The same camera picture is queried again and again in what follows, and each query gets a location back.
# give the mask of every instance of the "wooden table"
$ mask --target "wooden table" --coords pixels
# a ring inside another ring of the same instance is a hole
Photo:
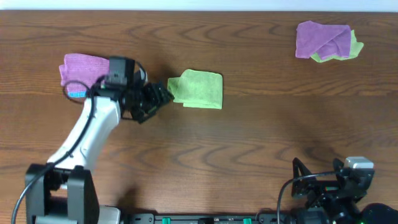
[[[308,20],[350,25],[364,49],[347,61],[295,58]],[[321,172],[335,157],[366,156],[376,176],[359,206],[397,209],[397,50],[397,14],[1,11],[0,222],[28,166],[45,163],[81,113],[60,88],[68,53],[131,57],[153,81],[188,68],[224,76],[222,110],[171,103],[143,125],[120,123],[94,173],[101,204],[256,213],[275,208],[294,157]],[[282,202],[300,205],[289,193]]]

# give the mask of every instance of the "towel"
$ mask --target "towel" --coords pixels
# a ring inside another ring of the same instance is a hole
[[[316,62],[322,63],[322,62],[327,62],[331,59],[337,59],[337,60],[347,60],[347,59],[352,59],[352,58],[356,58],[360,51],[362,50],[364,44],[357,42],[356,41],[356,37],[355,37],[355,33],[354,30],[351,31],[351,50],[349,52],[349,57],[348,58],[344,58],[344,57],[339,57],[337,55],[333,55],[331,57],[328,57],[324,60],[322,60],[319,55],[317,53],[311,55],[311,58],[314,59]]]
[[[181,77],[169,78],[167,89],[174,95],[174,103],[184,107],[223,107],[223,77],[217,73],[188,69]]]
[[[109,60],[84,54],[66,54],[64,64],[60,65],[61,86],[67,81],[78,80],[91,87],[97,79],[109,73]],[[71,83],[67,86],[71,97],[84,97],[86,88]]]
[[[348,25],[303,22],[297,27],[296,47],[297,58],[310,58],[315,52],[322,60],[333,55],[348,58],[351,29]]]

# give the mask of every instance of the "wire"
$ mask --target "wire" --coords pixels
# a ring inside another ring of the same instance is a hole
[[[62,92],[64,94],[64,96],[74,102],[74,103],[80,103],[79,101],[73,100],[72,98],[70,98],[68,96],[68,94],[66,93],[66,87],[71,84],[71,83],[76,83],[76,84],[81,84],[83,85],[86,89],[87,89],[87,93],[88,96],[91,98],[91,109],[90,109],[90,113],[88,115],[87,118],[87,122],[84,125],[83,129],[81,130],[80,135],[78,136],[78,138],[76,139],[75,143],[73,144],[73,146],[69,149],[69,151],[67,151],[65,153],[65,155],[63,155],[61,158],[59,158],[57,161],[55,161],[54,163],[49,163],[46,165],[46,167],[40,172],[38,173],[25,187],[25,189],[22,191],[21,196],[19,196],[19,199],[17,200],[17,203],[15,204],[14,210],[12,211],[12,218],[11,218],[11,224],[15,224],[16,223],[16,219],[17,219],[17,213],[18,213],[18,209],[19,206],[22,203],[22,200],[24,199],[24,197],[26,196],[26,193],[28,192],[28,190],[30,190],[32,188],[32,186],[42,177],[44,176],[48,171],[52,170],[55,168],[55,166],[59,163],[61,163],[63,160],[65,160],[67,157],[69,157],[74,150],[77,148],[77,146],[79,145],[80,141],[83,139],[84,135],[87,132],[88,126],[91,123],[91,120],[94,118],[94,112],[95,112],[95,102],[94,102],[94,93],[93,90],[94,88],[97,87],[98,85],[98,81],[93,85],[93,87],[91,87],[91,89],[84,84],[81,81],[78,80],[71,80],[69,82],[66,82],[66,84],[64,84],[63,88],[62,88]]]
[[[322,172],[322,173],[317,173],[317,174],[305,175],[305,176],[301,176],[301,177],[297,177],[297,178],[288,180],[282,186],[282,188],[280,189],[279,196],[278,196],[278,204],[276,206],[276,217],[277,217],[278,224],[280,224],[280,218],[279,218],[279,215],[280,215],[280,203],[282,201],[282,196],[284,194],[284,191],[285,191],[286,187],[289,184],[291,184],[292,182],[298,181],[298,180],[305,180],[305,179],[310,179],[310,178],[314,178],[314,177],[323,177],[323,176],[326,176],[326,175],[335,175],[335,174],[339,174],[339,173],[340,173],[339,171],[329,171],[329,172]]]

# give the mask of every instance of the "silver metal part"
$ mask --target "silver metal part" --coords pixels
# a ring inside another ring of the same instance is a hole
[[[115,207],[99,206],[98,224],[119,224],[120,210]]]
[[[373,169],[374,164],[372,161],[363,156],[353,156],[346,158],[344,167],[349,167],[352,169]]]

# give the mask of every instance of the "green tape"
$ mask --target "green tape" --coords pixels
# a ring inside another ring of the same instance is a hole
[[[251,224],[251,218],[244,218],[243,224]]]
[[[162,219],[162,224],[170,224],[171,219],[170,218],[163,218]]]

